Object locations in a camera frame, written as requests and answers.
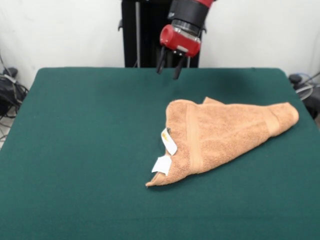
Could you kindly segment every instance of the white wall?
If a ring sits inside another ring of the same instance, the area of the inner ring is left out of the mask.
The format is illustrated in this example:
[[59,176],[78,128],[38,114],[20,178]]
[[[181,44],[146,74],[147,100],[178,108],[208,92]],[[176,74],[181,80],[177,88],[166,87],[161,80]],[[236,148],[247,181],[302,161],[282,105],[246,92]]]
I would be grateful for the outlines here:
[[[28,87],[42,67],[124,66],[120,0],[0,0],[0,49]],[[201,67],[320,70],[319,0],[218,0]]]
[[320,71],[319,0],[218,0],[206,24],[201,67]]
[[120,0],[0,0],[0,49],[28,87],[38,69],[124,66]]

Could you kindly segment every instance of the white tag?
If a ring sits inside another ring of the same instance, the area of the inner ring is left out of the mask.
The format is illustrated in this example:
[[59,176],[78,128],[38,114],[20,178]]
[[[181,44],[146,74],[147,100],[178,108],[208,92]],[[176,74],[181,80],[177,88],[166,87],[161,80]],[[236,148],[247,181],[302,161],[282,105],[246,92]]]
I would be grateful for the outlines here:
[[168,176],[169,169],[171,167],[172,160],[170,156],[164,155],[162,157],[158,157],[158,160],[155,162],[154,167],[152,168],[152,173],[160,172]]
[[162,131],[161,133],[161,138],[162,141],[165,145],[165,148],[167,149],[167,151],[173,156],[175,155],[175,153],[178,150],[177,145],[175,144],[174,140],[172,139],[172,137],[169,135],[168,133],[168,129],[166,128],[165,130]]

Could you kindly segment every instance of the electrical cable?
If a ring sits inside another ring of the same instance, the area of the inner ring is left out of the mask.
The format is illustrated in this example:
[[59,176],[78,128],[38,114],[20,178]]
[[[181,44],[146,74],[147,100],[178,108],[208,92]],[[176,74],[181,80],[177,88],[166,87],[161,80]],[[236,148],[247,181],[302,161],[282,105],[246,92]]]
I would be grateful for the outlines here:
[[2,59],[1,49],[0,49],[0,62],[1,62],[1,64],[2,64],[4,70],[10,75],[10,77],[12,77],[12,74],[11,74],[10,70],[9,70],[8,68],[6,68],[6,65],[5,65],[5,63],[4,63],[4,60]]
[[304,76],[304,77],[307,77],[308,79],[311,79],[311,76],[309,74],[306,74],[304,72],[296,72],[296,73],[293,73],[294,75],[300,75],[300,76]]
[[295,93],[299,94],[303,91],[309,90],[309,89],[314,89],[314,88],[320,88],[320,84],[318,85],[308,85],[308,86],[304,86],[302,88],[299,88],[295,91]]
[[302,93],[304,91],[307,91],[307,90],[310,90],[306,95],[304,96],[300,96],[300,100],[303,101],[303,100],[306,100],[307,98],[309,98],[313,93],[314,93],[314,89],[315,88],[320,88],[320,84],[308,84],[307,86],[304,86],[302,88],[299,88],[295,91],[295,93],[299,94],[299,93]]
[[8,119],[15,119],[16,115],[13,116],[9,116],[8,114],[5,114],[4,117],[8,118]]
[[304,80],[304,81],[301,81],[301,82],[298,84],[298,86],[301,86],[301,85],[306,84],[306,83],[308,83],[308,82],[310,82],[310,81],[313,81],[313,79],[315,79],[315,78],[318,77],[319,75],[320,75],[320,72],[317,72],[315,75],[309,77],[308,79],[306,79],[306,80]]
[[0,137],[0,142],[3,142],[3,139],[5,139],[6,137],[8,137],[8,135],[3,135],[2,137]]
[[4,126],[4,127],[6,127],[6,128],[9,128],[9,129],[11,128],[11,126],[6,125],[6,124],[3,124],[2,122],[0,122],[0,125],[1,125],[1,126]]
[[1,131],[1,133],[2,133],[2,136],[4,136],[5,133],[4,133],[4,131],[2,131],[1,127],[0,127],[0,131]]
[[9,110],[14,107],[17,113],[28,92],[29,90],[13,77],[0,74],[0,116],[14,118],[15,116],[8,115]]

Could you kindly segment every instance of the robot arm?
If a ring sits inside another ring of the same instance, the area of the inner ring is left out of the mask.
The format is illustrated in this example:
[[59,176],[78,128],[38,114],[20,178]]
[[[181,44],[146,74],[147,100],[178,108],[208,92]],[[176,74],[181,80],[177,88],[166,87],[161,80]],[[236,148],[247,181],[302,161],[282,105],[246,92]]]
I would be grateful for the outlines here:
[[215,0],[173,0],[166,25],[160,34],[162,45],[156,67],[161,74],[168,51],[180,56],[173,79],[178,79],[186,57],[193,58],[201,48],[200,34],[204,27],[209,9]]

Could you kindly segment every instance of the black cable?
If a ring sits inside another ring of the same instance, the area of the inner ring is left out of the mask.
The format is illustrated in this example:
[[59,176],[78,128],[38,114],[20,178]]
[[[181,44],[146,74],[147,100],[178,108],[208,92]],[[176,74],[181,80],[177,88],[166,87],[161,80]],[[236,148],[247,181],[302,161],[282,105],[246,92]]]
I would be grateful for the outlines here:
[[1,123],[1,122],[0,122],[0,125],[1,125],[1,126],[4,126],[4,127],[6,127],[6,128],[11,128],[11,126],[6,125],[6,124],[3,124],[3,123]]
[[11,74],[10,70],[9,70],[8,68],[6,68],[6,65],[5,65],[5,63],[4,63],[4,60],[2,59],[1,49],[0,49],[0,62],[1,62],[1,64],[2,64],[4,70],[10,75],[10,77],[12,77],[12,74]]
[[307,80],[301,81],[298,86],[306,84],[310,81],[312,81],[313,79],[315,79],[316,77],[318,77],[320,75],[320,72],[316,73],[315,75],[313,75],[312,77],[309,77]]
[[14,78],[0,74],[0,116],[15,118],[15,115],[8,115],[9,110],[14,108],[17,114],[28,92],[29,90]]
[[1,127],[0,127],[0,131],[1,131],[1,133],[2,133],[2,136],[4,136],[5,133],[4,133],[4,131],[2,131]]
[[6,137],[8,137],[8,135],[4,135],[4,136],[0,137],[0,141],[1,141],[2,139],[5,139]]

